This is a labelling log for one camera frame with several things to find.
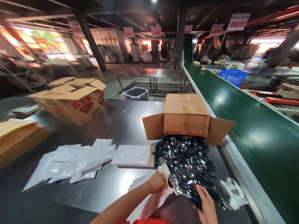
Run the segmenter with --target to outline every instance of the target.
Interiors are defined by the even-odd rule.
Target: green conveyor belt
[[[284,221],[299,223],[299,125],[218,75],[185,67],[215,115],[236,122],[229,136]]]

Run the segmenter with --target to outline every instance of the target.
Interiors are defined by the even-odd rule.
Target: trash can
[[[135,86],[132,89],[123,92],[121,94],[121,99],[148,101],[149,95],[149,90]]]

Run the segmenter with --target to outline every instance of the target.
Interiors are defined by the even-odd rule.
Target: red strip
[[[278,99],[278,98],[273,98],[273,97],[267,97],[266,101],[269,103],[280,103],[280,104],[299,106],[299,100]]]
[[[258,93],[260,93],[260,94],[268,94],[268,95],[277,95],[276,93],[273,93],[273,92],[266,92],[266,91],[253,91],[252,92],[253,94],[258,94]]]

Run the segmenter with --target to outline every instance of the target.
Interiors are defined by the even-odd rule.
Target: blue plastic crate
[[[244,70],[229,69],[229,70],[222,70],[220,73],[220,77],[224,78],[231,84],[240,88],[240,86],[248,76],[248,73],[249,72]]]

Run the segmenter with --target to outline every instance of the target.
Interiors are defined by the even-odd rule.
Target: pile of keychains
[[[207,157],[209,147],[202,142],[201,137],[188,135],[164,135],[156,145],[156,165],[164,162],[171,173],[169,184],[174,188],[175,194],[188,197],[193,204],[202,210],[201,199],[195,186],[201,185],[226,210],[224,200],[219,196],[211,178],[215,166]]]

